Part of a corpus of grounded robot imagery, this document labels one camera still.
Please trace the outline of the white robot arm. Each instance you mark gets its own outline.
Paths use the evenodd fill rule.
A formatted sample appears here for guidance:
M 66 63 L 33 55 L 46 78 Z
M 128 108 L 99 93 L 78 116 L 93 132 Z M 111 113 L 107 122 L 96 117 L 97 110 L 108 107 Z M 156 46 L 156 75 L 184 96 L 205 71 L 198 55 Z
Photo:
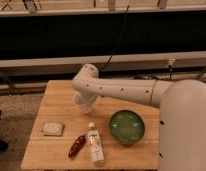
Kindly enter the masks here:
M 101 79 L 85 64 L 72 86 L 88 105 L 101 95 L 158 108 L 158 171 L 206 171 L 206 83 Z

